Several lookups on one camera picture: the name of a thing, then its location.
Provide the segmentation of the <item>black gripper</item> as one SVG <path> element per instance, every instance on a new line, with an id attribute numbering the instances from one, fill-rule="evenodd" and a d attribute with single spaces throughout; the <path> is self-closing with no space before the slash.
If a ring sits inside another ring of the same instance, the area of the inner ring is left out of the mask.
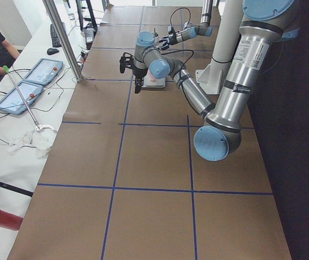
<path id="1" fill-rule="evenodd" d="M 132 73 L 136 77 L 134 82 L 134 93 L 138 94 L 140 92 L 140 88 L 144 84 L 144 77 L 147 75 L 147 68 L 138 68 L 135 64 L 133 64 Z"/>
<path id="2" fill-rule="evenodd" d="M 159 43 L 168 43 L 168 44 L 163 44 L 160 48 L 160 50 L 167 50 L 169 49 L 170 46 L 173 46 L 177 43 L 179 43 L 178 39 L 177 39 L 177 34 L 171 34 L 168 37 L 162 37 L 159 40 Z"/>

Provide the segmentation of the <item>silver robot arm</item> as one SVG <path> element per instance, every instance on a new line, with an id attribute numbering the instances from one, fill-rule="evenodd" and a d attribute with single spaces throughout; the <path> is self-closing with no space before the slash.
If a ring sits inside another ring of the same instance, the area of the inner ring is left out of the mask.
<path id="1" fill-rule="evenodd" d="M 174 13 L 180 9 L 187 9 L 189 12 L 189 19 L 184 24 L 184 28 L 181 31 L 176 31 L 172 25 L 172 17 Z M 213 1 L 204 1 L 201 22 L 200 24 L 193 24 L 190 22 L 191 12 L 188 8 L 176 9 L 170 16 L 170 25 L 168 26 L 168 35 L 162 37 L 159 40 L 159 50 L 167 50 L 170 46 L 174 46 L 178 43 L 190 40 L 196 36 L 209 37 L 212 34 L 212 27 L 210 26 L 211 14 L 213 9 Z"/>
<path id="2" fill-rule="evenodd" d="M 139 93 L 144 77 L 171 77 L 189 105 L 205 121 L 194 135 L 197 153 L 219 161 L 241 143 L 240 117 L 253 92 L 271 45 L 296 38 L 299 32 L 299 1 L 227 1 L 218 29 L 210 65 L 190 75 L 185 64 L 168 57 L 165 49 L 196 36 L 209 36 L 212 1 L 205 1 L 200 24 L 170 29 L 157 40 L 154 33 L 137 36 L 134 54 L 120 59 L 120 70 L 130 68 Z"/>

